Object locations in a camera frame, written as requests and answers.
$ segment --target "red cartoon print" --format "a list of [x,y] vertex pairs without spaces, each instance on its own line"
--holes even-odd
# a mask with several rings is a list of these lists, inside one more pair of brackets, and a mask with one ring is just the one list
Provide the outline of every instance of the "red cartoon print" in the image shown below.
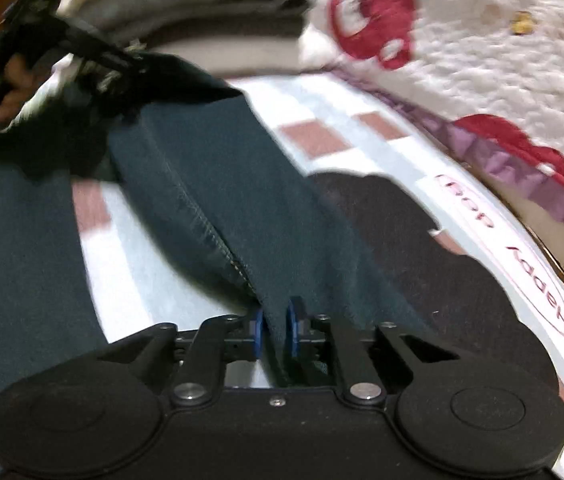
[[389,70],[411,60],[414,0],[331,0],[329,16],[335,38],[349,56],[377,57]]
[[511,155],[518,156],[536,167],[547,164],[555,170],[553,178],[564,186],[564,155],[555,148],[536,146],[520,128],[502,117],[477,114],[454,121],[455,126],[484,139],[495,140]]

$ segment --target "stitching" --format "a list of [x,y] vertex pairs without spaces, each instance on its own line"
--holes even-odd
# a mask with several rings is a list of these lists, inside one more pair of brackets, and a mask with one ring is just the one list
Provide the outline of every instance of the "stitching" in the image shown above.
[[198,219],[200,219],[202,221],[202,224],[204,226],[204,230],[206,231],[206,234],[211,236],[213,241],[216,243],[217,247],[220,249],[220,251],[222,252],[224,257],[226,258],[226,260],[231,264],[233,269],[235,269],[235,271],[237,271],[237,273],[240,275],[240,277],[248,285],[249,289],[253,290],[251,282],[249,282],[249,279],[244,275],[244,273],[241,271],[239,266],[236,264],[235,259],[233,257],[233,254],[231,253],[230,249],[228,247],[226,247],[226,244],[224,243],[224,241],[221,240],[219,238],[219,236],[216,234],[215,229],[213,228],[212,224],[209,222],[209,220],[206,218],[206,216],[204,216],[202,210],[199,208],[197,203],[190,198],[190,196],[187,193],[187,190],[184,187],[184,183],[181,182],[181,180],[177,177],[177,173],[171,167],[169,160],[159,150],[157,142],[155,141],[155,138],[153,136],[153,132],[152,132],[151,128],[148,126],[148,124],[146,124],[144,114],[141,114],[141,113],[140,113],[140,126],[142,127],[142,131],[144,132],[145,137],[147,138],[148,142],[150,142],[151,147],[158,154],[158,158],[159,158],[159,161],[161,162],[162,168],[170,175],[171,179],[174,181],[174,183],[177,187],[177,192],[185,199],[184,202],[187,204],[187,206],[189,208],[191,208],[193,210],[193,212],[198,217]]

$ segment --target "human hand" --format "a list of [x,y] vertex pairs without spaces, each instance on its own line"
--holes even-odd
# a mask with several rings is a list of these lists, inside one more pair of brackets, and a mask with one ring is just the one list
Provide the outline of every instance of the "human hand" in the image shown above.
[[13,89],[4,96],[0,103],[0,124],[12,121],[37,89],[49,78],[50,74],[36,75],[26,66],[21,54],[15,54],[8,60],[4,69],[4,78]]

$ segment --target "white sign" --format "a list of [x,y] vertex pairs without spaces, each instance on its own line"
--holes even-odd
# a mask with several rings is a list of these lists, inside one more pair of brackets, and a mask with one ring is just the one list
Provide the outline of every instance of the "white sign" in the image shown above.
[[518,288],[564,356],[564,296],[553,270],[536,256],[502,213],[470,184],[447,174],[439,174],[434,180],[437,202],[442,201],[449,213],[463,220],[472,238]]

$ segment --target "purple fabric trim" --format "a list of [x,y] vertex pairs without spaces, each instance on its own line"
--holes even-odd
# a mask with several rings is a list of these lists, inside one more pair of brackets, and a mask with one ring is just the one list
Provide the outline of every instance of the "purple fabric trim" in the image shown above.
[[333,75],[373,95],[417,128],[446,146],[457,158],[465,160],[497,180],[514,186],[520,194],[545,209],[553,219],[564,224],[564,187],[537,168],[511,155],[500,145],[454,126],[423,108],[403,101],[342,70]]

